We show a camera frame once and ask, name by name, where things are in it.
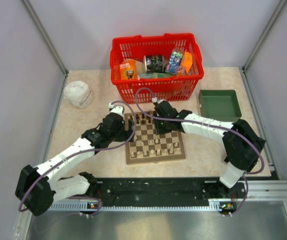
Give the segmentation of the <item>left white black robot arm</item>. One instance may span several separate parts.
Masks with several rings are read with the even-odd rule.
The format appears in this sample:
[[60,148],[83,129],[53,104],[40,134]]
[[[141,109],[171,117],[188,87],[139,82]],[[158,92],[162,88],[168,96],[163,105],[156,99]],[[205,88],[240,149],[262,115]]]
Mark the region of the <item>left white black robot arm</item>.
[[110,112],[97,127],[86,130],[71,146],[52,159],[35,167],[25,166],[18,178],[15,196],[20,200],[19,211],[30,211],[35,217],[45,213],[53,203],[83,195],[92,198],[97,186],[86,172],[64,178],[81,162],[99,152],[111,150],[111,143],[120,146],[133,140],[136,120],[124,119],[121,113]]

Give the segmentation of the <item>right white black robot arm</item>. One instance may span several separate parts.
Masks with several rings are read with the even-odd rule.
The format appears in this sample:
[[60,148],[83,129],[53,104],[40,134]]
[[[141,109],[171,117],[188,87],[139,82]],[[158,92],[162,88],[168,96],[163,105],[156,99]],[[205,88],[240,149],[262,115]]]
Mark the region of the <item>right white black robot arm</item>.
[[224,146],[227,163],[226,169],[219,177],[217,193],[230,197],[236,190],[235,184],[246,173],[250,172],[257,161],[264,163],[261,156],[266,141],[257,136],[249,123],[243,119],[236,122],[219,121],[202,117],[190,110],[177,111],[165,100],[152,98],[154,120],[158,134],[170,131],[200,135],[214,140]]

